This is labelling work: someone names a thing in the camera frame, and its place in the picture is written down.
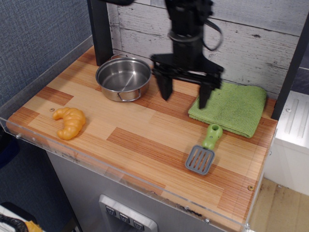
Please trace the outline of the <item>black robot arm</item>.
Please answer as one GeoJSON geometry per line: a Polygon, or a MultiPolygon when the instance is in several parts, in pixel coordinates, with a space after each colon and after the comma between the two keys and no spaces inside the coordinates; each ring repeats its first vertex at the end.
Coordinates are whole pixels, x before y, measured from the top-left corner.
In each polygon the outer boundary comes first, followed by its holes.
{"type": "Polygon", "coordinates": [[[153,74],[161,96],[168,100],[173,92],[173,80],[199,85],[199,107],[206,106],[211,92],[221,86],[224,69],[203,55],[204,26],[221,30],[208,17],[213,14],[211,0],[167,0],[165,2],[171,29],[171,54],[151,55],[153,74]]]}

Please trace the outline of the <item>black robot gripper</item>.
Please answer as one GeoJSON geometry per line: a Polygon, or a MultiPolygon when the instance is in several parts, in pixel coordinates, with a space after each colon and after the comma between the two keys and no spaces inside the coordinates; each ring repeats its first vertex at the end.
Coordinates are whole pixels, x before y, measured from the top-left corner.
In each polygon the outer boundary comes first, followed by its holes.
{"type": "Polygon", "coordinates": [[[161,96],[168,100],[173,91],[173,80],[197,84],[199,109],[205,108],[211,92],[221,86],[223,67],[203,55],[203,42],[173,41],[171,53],[151,55],[153,73],[161,96]]]}

